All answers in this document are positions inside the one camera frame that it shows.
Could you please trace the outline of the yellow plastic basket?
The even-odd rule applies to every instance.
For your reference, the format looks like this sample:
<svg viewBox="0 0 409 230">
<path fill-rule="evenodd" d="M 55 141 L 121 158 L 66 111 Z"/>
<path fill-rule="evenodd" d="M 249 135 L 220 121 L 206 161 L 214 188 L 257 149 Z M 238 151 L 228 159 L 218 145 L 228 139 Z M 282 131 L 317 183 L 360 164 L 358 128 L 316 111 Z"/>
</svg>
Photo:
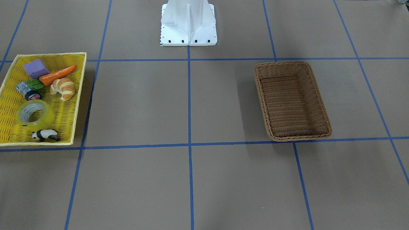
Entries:
<svg viewBox="0 0 409 230">
<path fill-rule="evenodd" d="M 74 95 L 67 101 L 52 95 L 49 87 L 39 90 L 41 99 L 26 100 L 17 85 L 31 78 L 24 65 L 40 60 L 50 72 L 70 66 L 68 75 Z M 18 54 L 11 63 L 1 85 L 1 146 L 63 146 L 74 142 L 80 97 L 87 62 L 86 52 L 57 54 Z"/>
</svg>

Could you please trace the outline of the small black-lidded jar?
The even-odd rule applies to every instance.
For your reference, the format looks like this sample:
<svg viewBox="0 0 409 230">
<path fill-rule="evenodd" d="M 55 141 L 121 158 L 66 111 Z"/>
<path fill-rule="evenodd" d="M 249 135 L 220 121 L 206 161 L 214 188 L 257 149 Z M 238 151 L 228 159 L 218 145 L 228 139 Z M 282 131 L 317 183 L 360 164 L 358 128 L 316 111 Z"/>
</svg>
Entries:
<svg viewBox="0 0 409 230">
<path fill-rule="evenodd" d="M 16 85 L 16 90 L 27 100 L 41 100 L 41 94 L 34 88 L 29 86 L 26 81 L 20 82 Z"/>
</svg>

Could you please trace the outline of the toy croissant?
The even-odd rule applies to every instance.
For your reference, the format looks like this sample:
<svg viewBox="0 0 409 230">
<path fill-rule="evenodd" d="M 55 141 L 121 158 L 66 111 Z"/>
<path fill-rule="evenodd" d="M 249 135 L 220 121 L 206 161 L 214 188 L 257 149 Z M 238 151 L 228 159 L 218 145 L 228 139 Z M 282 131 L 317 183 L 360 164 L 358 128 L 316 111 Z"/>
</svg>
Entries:
<svg viewBox="0 0 409 230">
<path fill-rule="evenodd" d="M 61 78 L 58 80 L 54 80 L 52 85 L 50 86 L 50 94 L 55 95 L 60 94 L 61 101 L 68 101 L 72 98 L 75 94 L 75 87 L 73 82 L 69 78 Z"/>
</svg>

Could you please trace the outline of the panda figurine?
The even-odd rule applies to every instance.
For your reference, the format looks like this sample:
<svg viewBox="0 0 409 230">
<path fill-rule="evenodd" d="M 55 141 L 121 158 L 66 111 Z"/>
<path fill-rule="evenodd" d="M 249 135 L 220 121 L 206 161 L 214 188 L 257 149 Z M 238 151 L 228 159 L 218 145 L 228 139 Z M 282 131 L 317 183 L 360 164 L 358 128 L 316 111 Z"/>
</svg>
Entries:
<svg viewBox="0 0 409 230">
<path fill-rule="evenodd" d="M 36 132 L 32 132 L 32 139 L 44 142 L 46 139 L 60 141 L 58 137 L 58 132 L 53 129 L 42 129 Z"/>
</svg>

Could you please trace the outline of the brown wicker basket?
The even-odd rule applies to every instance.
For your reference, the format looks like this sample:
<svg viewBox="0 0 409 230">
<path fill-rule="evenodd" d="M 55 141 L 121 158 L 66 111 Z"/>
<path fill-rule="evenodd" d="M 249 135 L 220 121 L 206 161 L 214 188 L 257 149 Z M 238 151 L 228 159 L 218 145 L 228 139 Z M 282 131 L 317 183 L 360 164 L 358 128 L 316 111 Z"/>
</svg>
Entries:
<svg viewBox="0 0 409 230">
<path fill-rule="evenodd" d="M 256 64 L 254 80 L 271 140 L 319 140 L 333 134 L 315 75 L 307 62 Z"/>
</svg>

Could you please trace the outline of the toy carrot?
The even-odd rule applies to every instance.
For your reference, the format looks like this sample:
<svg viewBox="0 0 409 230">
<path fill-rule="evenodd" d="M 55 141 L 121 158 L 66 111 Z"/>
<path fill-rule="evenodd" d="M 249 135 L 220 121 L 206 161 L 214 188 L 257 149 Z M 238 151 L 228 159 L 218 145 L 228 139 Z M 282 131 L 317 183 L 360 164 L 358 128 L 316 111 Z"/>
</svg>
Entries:
<svg viewBox="0 0 409 230">
<path fill-rule="evenodd" d="M 35 90 L 40 90 L 44 87 L 52 85 L 52 83 L 55 80 L 60 80 L 64 77 L 67 77 L 69 74 L 71 74 L 73 71 L 76 69 L 76 65 L 67 67 L 65 69 L 59 70 L 57 72 L 53 72 L 50 74 L 46 74 L 44 76 L 39 77 L 36 80 L 28 80 L 27 81 L 27 86 L 35 89 Z"/>
</svg>

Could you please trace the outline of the purple foam block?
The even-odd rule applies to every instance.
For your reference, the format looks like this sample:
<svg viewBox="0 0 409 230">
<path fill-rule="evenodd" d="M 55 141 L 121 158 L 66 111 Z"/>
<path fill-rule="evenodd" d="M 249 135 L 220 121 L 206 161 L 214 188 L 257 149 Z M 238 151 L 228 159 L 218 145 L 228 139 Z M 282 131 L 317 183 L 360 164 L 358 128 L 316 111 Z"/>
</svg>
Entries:
<svg viewBox="0 0 409 230">
<path fill-rule="evenodd" d="M 33 80 L 38 80 L 40 77 L 50 74 L 50 71 L 40 59 L 24 64 L 23 67 L 29 77 Z"/>
</svg>

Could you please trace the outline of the yellow tape roll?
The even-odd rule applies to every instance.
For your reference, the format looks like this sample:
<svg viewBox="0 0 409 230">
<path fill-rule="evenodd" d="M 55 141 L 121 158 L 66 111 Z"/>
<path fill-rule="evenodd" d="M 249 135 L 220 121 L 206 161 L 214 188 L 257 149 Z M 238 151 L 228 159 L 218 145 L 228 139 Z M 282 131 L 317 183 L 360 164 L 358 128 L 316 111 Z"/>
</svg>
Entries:
<svg viewBox="0 0 409 230">
<path fill-rule="evenodd" d="M 15 112 L 15 121 L 28 131 L 48 129 L 55 121 L 53 108 L 43 100 L 23 102 Z"/>
</svg>

